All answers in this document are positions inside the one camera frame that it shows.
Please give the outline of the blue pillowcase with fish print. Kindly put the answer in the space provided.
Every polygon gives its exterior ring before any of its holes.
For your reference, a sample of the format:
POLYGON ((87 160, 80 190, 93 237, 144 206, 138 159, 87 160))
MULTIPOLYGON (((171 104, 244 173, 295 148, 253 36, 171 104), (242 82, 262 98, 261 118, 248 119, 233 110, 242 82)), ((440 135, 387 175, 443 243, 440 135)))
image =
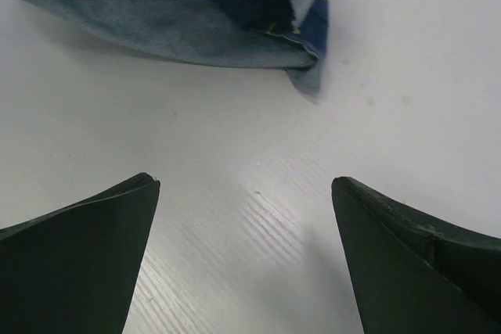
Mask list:
POLYGON ((321 88, 328 0, 22 0, 115 44, 204 66, 284 70, 321 88))

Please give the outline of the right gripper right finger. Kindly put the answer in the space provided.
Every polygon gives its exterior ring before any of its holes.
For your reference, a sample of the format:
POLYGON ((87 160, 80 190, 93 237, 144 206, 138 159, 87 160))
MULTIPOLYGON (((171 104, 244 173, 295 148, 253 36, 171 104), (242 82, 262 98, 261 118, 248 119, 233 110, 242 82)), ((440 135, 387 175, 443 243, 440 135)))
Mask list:
POLYGON ((499 332, 499 239, 353 178, 336 178, 331 188, 364 332, 499 332))

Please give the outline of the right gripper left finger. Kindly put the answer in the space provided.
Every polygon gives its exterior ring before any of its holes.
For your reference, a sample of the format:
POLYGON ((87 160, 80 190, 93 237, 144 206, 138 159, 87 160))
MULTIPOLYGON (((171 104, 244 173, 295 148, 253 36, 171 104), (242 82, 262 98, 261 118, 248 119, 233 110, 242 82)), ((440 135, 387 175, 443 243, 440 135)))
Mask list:
POLYGON ((3 333, 121 333, 160 182, 137 174, 1 230, 3 333))

